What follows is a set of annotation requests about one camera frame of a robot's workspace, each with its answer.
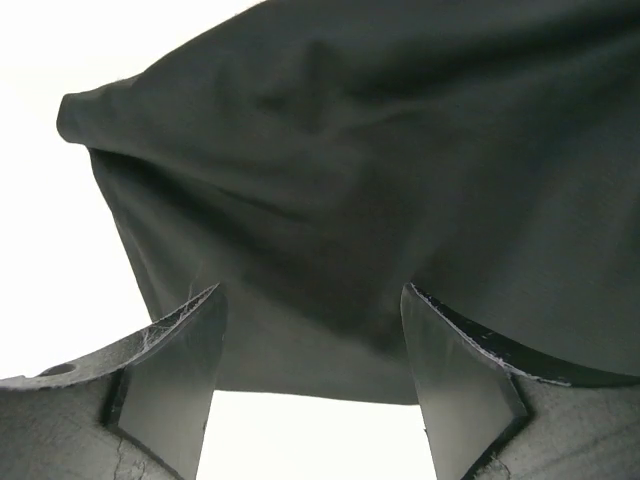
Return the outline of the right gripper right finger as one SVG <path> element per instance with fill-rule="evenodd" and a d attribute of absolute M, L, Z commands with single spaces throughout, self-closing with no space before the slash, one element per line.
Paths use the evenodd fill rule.
<path fill-rule="evenodd" d="M 638 302 L 559 294 L 506 307 L 507 329 L 403 289 L 401 318 L 440 479 L 635 479 Z"/>

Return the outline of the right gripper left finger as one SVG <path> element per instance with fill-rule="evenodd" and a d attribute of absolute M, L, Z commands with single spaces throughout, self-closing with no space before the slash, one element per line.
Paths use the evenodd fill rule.
<path fill-rule="evenodd" d="M 2 479 L 195 478 L 227 311 L 212 286 L 93 353 L 2 380 Z"/>

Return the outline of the black t shirt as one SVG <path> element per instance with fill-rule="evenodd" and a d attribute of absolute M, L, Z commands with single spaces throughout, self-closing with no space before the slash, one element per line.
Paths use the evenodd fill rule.
<path fill-rule="evenodd" d="M 222 390 L 414 403 L 408 284 L 639 379 L 635 1 L 265 1 L 57 129 L 153 319 L 225 288 Z"/>

